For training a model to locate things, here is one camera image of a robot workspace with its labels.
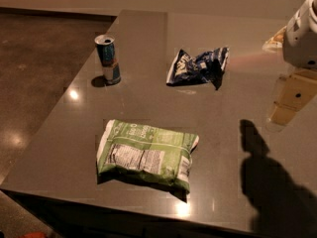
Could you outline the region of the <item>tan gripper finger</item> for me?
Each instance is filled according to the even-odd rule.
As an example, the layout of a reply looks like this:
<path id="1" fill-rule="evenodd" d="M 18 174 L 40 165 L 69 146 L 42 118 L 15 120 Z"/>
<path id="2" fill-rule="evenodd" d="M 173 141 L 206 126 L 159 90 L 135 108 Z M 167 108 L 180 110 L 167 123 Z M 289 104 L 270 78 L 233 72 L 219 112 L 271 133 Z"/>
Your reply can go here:
<path id="1" fill-rule="evenodd" d="M 266 127 L 272 132 L 283 130 L 316 95 L 317 69 L 294 68 L 282 74 L 275 84 Z"/>

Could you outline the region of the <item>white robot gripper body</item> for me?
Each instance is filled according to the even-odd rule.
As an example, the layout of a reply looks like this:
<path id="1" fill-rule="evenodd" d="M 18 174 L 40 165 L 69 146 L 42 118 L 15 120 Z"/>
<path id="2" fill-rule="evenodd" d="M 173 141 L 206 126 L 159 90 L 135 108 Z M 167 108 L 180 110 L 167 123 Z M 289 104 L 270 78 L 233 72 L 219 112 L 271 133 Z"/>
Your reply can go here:
<path id="1" fill-rule="evenodd" d="M 283 59 L 295 66 L 317 68 L 317 0 L 305 0 L 286 25 Z"/>

